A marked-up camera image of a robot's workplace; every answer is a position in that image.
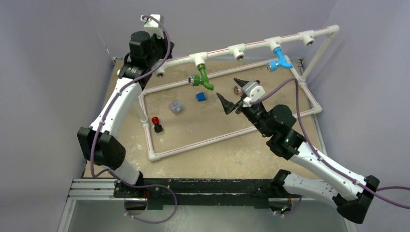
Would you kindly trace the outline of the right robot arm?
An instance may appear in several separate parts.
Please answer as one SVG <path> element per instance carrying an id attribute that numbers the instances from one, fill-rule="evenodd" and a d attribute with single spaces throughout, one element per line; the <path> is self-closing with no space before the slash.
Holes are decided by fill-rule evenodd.
<path id="1" fill-rule="evenodd" d="M 271 184 L 272 192 L 279 197 L 291 194 L 315 199 L 335 208 L 345 219 L 363 223 L 379 179 L 344 168 L 319 151 L 304 132 L 293 129 L 294 124 L 301 123 L 301 120 L 288 106 L 278 104 L 266 110 L 263 101 L 267 96 L 259 80 L 237 79 L 236 82 L 242 87 L 238 102 L 233 103 L 218 95 L 225 114 L 243 114 L 267 138 L 266 145 L 274 155 L 316 175 L 316 179 L 307 179 L 279 170 Z"/>

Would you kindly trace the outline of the green water faucet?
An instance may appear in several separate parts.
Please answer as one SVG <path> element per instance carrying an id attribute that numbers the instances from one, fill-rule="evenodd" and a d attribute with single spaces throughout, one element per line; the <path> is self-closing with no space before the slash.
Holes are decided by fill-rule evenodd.
<path id="1" fill-rule="evenodd" d="M 188 78 L 188 84 L 191 86 L 199 86 L 202 85 L 203 87 L 205 87 L 208 90 L 213 91 L 214 90 L 214 85 L 209 83 L 209 78 L 208 75 L 206 73 L 206 66 L 204 64 L 200 64 L 197 67 L 198 71 L 199 71 L 199 75 L 197 74 L 193 74 Z"/>

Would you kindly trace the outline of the white PVC pipe frame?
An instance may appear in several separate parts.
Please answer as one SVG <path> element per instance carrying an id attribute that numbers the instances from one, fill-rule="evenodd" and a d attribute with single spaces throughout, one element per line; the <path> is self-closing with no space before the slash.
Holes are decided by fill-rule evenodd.
<path id="1" fill-rule="evenodd" d="M 307 69 L 304 71 L 303 74 L 299 74 L 296 71 L 295 67 L 289 69 L 292 72 L 293 76 L 299 81 L 299 86 L 304 91 L 307 99 L 309 100 L 309 103 L 311 104 L 311 108 L 307 111 L 302 112 L 301 116 L 315 115 L 322 111 L 322 107 L 316 101 L 315 97 L 310 92 L 309 88 L 307 87 L 307 84 L 306 84 L 307 75 L 310 73 L 312 68 L 318 62 L 319 58 L 322 56 L 323 52 L 328 47 L 331 40 L 339 32 L 339 30 L 340 30 L 340 27 L 338 25 L 331 25 L 323 29 L 307 30 L 307 31 L 299 32 L 297 34 L 272 37 L 272 38 L 268 38 L 268 39 L 265 39 L 263 41 L 258 41 L 258 42 L 235 44 L 227 48 L 219 49 L 215 51 L 190 54 L 186 57 L 171 59 L 165 62 L 163 65 L 159 65 L 159 64 L 156 65 L 157 70 L 154 72 L 154 75 L 157 77 L 163 77 L 165 75 L 166 69 L 168 68 L 183 65 L 183 64 L 189 64 L 189 63 L 193 63 L 196 67 L 198 67 L 200 64 L 205 65 L 205 62 L 210 58 L 217 58 L 221 56 L 230 55 L 230 56 L 233 56 L 236 60 L 242 60 L 245 57 L 246 51 L 266 47 L 266 48 L 269 48 L 270 51 L 273 52 L 273 49 L 275 49 L 276 47 L 281 47 L 283 43 L 301 41 L 305 46 L 310 46 L 314 43 L 314 39 L 316 37 L 325 35 L 326 39 L 321 44 L 312 62 L 308 65 Z M 284 55 L 284 56 L 288 62 L 291 62 L 290 58 L 287 55 Z M 223 75 L 233 74 L 236 72 L 241 72 L 241 71 L 261 67 L 267 64 L 268 62 L 273 61 L 273 60 L 276 61 L 277 59 L 278 58 L 275 55 L 275 58 L 272 58 L 272 59 L 263 60 L 263 61 L 255 62 L 252 64 L 239 66 L 236 68 L 231 68 L 231 69 L 208 74 L 208 78 L 210 80 L 212 78 L 220 77 Z M 146 143 L 147 143 L 147 156 L 151 162 L 155 162 L 162 158 L 173 156 L 173 155 L 185 152 L 185 151 L 200 148 L 205 145 L 210 145 L 210 144 L 214 144 L 214 143 L 224 141 L 230 138 L 234 138 L 234 137 L 247 134 L 247 133 L 250 133 L 256 130 L 255 128 L 245 128 L 245 129 L 234 131 L 228 134 L 213 137 L 207 140 L 199 141 L 199 142 L 196 142 L 190 145 L 185 145 L 185 146 L 171 149 L 165 152 L 157 153 L 155 152 L 154 147 L 153 147 L 151 133 L 148 128 L 148 122 L 144 120 L 142 123 L 143 123 L 144 132 L 145 132 Z"/>

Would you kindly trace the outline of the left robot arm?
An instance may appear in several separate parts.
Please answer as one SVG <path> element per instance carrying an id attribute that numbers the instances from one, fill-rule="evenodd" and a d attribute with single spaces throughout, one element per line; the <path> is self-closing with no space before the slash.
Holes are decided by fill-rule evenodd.
<path id="1" fill-rule="evenodd" d="M 102 166 L 115 178 L 126 182 L 125 191 L 137 198 L 144 193 L 143 176 L 126 160 L 126 149 L 117 136 L 123 120 L 146 87 L 158 62 L 171 58 L 174 43 L 166 35 L 137 31 L 131 35 L 129 47 L 107 104 L 90 126 L 78 130 L 77 138 L 84 158 L 91 165 Z"/>

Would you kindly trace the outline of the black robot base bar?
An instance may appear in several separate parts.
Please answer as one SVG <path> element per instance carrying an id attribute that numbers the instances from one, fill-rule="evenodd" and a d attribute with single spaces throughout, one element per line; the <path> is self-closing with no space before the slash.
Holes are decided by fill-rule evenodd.
<path id="1" fill-rule="evenodd" d="M 290 210 L 299 195 L 273 179 L 144 178 L 139 188 L 114 182 L 114 198 L 140 199 L 149 210 L 164 206 L 251 206 Z"/>

